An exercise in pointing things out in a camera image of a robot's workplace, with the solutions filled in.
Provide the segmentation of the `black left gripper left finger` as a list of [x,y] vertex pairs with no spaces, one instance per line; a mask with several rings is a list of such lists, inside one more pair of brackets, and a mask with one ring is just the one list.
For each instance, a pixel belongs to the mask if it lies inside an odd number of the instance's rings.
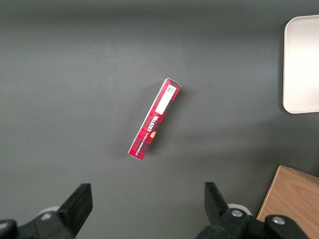
[[0,221],[2,239],[74,239],[93,208],[90,183],[79,187],[59,207],[43,210],[19,226],[15,220]]

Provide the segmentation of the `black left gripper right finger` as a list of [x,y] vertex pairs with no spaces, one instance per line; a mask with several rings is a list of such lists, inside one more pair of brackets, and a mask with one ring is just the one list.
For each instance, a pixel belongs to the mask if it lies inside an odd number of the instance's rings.
[[210,225],[196,236],[197,239],[308,238],[289,217],[268,215],[262,222],[238,207],[229,207],[213,182],[204,185],[204,206]]

